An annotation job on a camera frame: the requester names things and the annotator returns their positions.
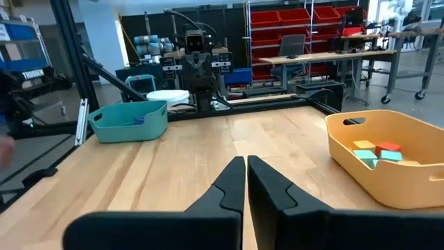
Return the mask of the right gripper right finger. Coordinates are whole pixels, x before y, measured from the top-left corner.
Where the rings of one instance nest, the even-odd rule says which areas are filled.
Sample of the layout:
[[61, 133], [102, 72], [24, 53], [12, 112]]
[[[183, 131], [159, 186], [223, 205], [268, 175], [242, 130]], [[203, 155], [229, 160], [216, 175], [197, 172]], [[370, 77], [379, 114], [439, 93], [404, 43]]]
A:
[[444, 215], [335, 209], [258, 156], [248, 200], [259, 250], [444, 250]]

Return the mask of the light blue small cube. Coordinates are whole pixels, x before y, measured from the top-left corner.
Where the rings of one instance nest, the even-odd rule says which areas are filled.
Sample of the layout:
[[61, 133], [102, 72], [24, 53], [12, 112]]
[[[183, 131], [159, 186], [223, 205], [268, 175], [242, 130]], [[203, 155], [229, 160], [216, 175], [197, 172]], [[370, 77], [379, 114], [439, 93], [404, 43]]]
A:
[[403, 160], [403, 155], [399, 151], [381, 150], [379, 154], [379, 159], [400, 162], [401, 160]]
[[372, 165], [374, 160], [377, 160], [377, 156], [371, 150], [358, 149], [353, 150], [353, 154], [367, 165]]

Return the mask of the orange small cube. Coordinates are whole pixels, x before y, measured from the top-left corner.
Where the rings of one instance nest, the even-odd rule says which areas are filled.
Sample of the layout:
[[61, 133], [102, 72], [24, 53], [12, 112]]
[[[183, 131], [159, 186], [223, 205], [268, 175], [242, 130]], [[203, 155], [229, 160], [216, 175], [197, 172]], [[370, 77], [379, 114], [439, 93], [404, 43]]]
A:
[[352, 150], [375, 151], [376, 146], [368, 140], [357, 140], [352, 142]]

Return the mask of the red-orange small cube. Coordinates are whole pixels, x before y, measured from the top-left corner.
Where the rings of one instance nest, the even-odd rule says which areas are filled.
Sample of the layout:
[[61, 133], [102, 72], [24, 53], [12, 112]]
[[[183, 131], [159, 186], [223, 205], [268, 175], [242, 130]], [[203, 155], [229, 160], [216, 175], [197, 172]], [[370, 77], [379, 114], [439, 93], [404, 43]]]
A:
[[401, 151], [401, 146], [394, 142], [379, 142], [375, 145], [375, 155], [380, 156], [381, 151]]

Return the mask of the black labelled plate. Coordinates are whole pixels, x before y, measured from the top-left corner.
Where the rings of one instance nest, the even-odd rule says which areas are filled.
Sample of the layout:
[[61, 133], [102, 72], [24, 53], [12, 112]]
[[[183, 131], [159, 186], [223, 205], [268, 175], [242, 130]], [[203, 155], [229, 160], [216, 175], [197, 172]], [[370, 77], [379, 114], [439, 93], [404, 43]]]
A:
[[232, 53], [218, 53], [212, 56], [212, 68], [217, 69], [219, 74], [232, 73]]
[[161, 57], [160, 64], [164, 72], [178, 71], [182, 69], [182, 65], [177, 63], [174, 57]]

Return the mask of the black partition screen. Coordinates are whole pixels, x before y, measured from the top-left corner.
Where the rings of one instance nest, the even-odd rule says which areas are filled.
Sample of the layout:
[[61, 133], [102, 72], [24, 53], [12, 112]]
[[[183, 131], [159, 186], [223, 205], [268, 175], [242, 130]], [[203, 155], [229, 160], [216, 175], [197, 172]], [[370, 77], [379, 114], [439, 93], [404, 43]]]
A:
[[[246, 48], [244, 11], [242, 7], [226, 8], [224, 5], [203, 5], [176, 8], [195, 22], [210, 25], [216, 32], [218, 42], [233, 54], [233, 67], [247, 67], [248, 50]], [[121, 18], [126, 53], [130, 63], [137, 63], [139, 56], [134, 49], [134, 38], [147, 34], [145, 15], [126, 15]], [[189, 24], [181, 17], [172, 17], [161, 9], [159, 13], [147, 15], [151, 33], [161, 38], [173, 33], [182, 34]]]

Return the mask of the light blue framed box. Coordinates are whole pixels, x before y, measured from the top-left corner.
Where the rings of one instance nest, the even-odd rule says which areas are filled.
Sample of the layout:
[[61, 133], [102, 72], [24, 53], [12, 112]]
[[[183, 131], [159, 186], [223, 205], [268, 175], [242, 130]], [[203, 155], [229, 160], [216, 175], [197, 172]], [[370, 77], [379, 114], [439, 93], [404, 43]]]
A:
[[156, 91], [155, 77], [151, 74], [129, 76], [125, 80], [125, 84], [143, 96]]

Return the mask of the teal plastic bin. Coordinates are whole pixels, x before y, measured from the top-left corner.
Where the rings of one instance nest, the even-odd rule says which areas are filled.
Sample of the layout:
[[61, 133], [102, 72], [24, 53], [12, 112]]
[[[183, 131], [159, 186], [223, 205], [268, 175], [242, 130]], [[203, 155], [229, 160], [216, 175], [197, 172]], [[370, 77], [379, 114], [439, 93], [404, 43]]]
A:
[[[138, 101], [104, 106], [88, 115], [101, 143], [136, 142], [159, 138], [168, 126], [166, 101]], [[134, 118], [144, 117], [142, 125]]]

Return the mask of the grey office chair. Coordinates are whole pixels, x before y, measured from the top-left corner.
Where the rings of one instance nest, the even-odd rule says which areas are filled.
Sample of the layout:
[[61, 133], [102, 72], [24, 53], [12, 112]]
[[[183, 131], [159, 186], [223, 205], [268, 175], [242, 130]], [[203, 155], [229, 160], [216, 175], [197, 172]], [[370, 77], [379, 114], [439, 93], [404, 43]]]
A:
[[[300, 55], [303, 55], [305, 51], [305, 35], [284, 35], [280, 44], [279, 56], [284, 56], [287, 59], [294, 59]], [[284, 74], [282, 73], [283, 65], [274, 65], [270, 74], [283, 81]], [[304, 63], [291, 63], [286, 64], [286, 78], [290, 80], [296, 76], [302, 76], [305, 73]]]

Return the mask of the yellow plastic bin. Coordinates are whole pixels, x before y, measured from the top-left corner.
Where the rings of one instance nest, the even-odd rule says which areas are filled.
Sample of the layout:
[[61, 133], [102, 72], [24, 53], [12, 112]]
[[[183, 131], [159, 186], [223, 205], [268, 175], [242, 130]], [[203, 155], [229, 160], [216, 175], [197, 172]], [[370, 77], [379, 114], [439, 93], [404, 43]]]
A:
[[[444, 128], [392, 110], [325, 118], [331, 157], [374, 200], [399, 209], [444, 206]], [[415, 165], [382, 160], [370, 168], [351, 150], [358, 140], [393, 142]]]

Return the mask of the red bin storage rack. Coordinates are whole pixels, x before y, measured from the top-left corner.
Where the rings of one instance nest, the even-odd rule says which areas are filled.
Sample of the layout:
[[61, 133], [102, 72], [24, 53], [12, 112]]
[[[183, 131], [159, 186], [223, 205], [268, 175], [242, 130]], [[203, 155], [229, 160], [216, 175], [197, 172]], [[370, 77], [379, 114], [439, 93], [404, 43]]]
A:
[[249, 58], [254, 81], [271, 80], [277, 77], [271, 65], [261, 58], [278, 56], [281, 43], [288, 35], [303, 35], [303, 52], [324, 53], [338, 49], [342, 35], [364, 31], [364, 24], [358, 21], [350, 32], [343, 31], [344, 17], [354, 9], [361, 9], [363, 19], [366, 10], [358, 3], [346, 1], [344, 4], [328, 1], [310, 4], [310, 1], [289, 6], [267, 6], [264, 10], [251, 9], [246, 25], [249, 32]]

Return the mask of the wooden top workbench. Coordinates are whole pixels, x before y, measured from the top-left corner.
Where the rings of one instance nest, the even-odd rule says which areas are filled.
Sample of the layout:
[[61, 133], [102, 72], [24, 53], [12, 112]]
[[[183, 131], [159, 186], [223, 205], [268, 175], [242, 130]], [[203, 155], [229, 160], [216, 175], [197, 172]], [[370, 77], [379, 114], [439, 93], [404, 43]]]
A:
[[278, 56], [272, 58], [260, 58], [259, 60], [272, 64], [272, 65], [281, 65], [281, 87], [286, 92], [288, 90], [288, 80], [287, 80], [287, 65], [290, 64], [305, 64], [305, 63], [322, 63], [322, 62], [334, 62], [334, 61], [352, 61], [352, 93], [348, 96], [350, 100], [360, 101], [365, 106], [369, 106], [370, 103], [364, 99], [358, 97], [359, 92], [359, 77], [361, 76], [361, 67], [362, 60], [370, 60], [376, 56], [386, 56], [392, 59], [395, 59], [398, 55], [396, 50], [385, 50], [385, 51], [362, 51], [358, 53], [310, 53], [310, 54], [302, 54], [295, 58], [287, 58], [286, 56]]
[[[429, 83], [432, 77], [432, 72], [434, 68], [434, 62], [436, 60], [437, 56], [437, 48], [438, 48], [438, 41], [442, 38], [444, 35], [444, 28], [428, 28], [428, 29], [416, 29], [412, 31], [403, 31], [403, 32], [397, 32], [397, 33], [389, 33], [390, 38], [395, 39], [394, 44], [394, 50], [395, 54], [393, 55], [391, 59], [391, 68], [388, 74], [388, 83], [386, 87], [386, 94], [381, 98], [381, 102], [383, 104], [387, 104], [391, 101], [391, 94], [395, 88], [395, 83], [399, 79], [406, 79], [406, 78], [417, 78], [422, 77], [422, 85], [420, 87], [420, 90], [415, 93], [414, 97], [417, 100], [422, 100], [425, 98], [426, 91], [429, 88]], [[400, 56], [401, 56], [401, 50], [403, 45], [403, 39], [409, 38], [411, 36], [431, 36], [432, 42], [431, 46], [429, 48], [429, 53], [427, 57], [427, 61], [425, 63], [425, 69], [423, 72], [410, 74], [410, 75], [399, 75], [398, 74], [398, 66], [400, 64]]]

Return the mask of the black computer monitor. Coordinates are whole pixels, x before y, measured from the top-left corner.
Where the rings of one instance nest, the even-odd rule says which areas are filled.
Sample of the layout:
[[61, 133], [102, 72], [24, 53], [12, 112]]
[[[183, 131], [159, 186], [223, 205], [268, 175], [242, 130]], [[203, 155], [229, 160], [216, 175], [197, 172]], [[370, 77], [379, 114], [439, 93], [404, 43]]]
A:
[[364, 11], [362, 7], [354, 7], [344, 12], [343, 26], [345, 28], [352, 28], [361, 26], [364, 22]]

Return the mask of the blue bin storage rack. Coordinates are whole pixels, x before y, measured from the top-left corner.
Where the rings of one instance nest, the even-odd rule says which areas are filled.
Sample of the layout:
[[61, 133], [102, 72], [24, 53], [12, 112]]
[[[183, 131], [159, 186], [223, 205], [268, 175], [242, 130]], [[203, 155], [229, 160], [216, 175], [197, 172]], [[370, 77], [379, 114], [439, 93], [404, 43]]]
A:
[[23, 72], [52, 66], [39, 26], [31, 17], [0, 17], [0, 69]]

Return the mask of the person's hand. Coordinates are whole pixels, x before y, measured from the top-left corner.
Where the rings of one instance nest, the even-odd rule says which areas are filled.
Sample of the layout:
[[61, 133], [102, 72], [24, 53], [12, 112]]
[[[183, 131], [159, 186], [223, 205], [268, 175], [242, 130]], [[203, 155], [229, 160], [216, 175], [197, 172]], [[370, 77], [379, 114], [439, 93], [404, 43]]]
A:
[[15, 140], [12, 137], [0, 135], [0, 167], [10, 165], [15, 150]]

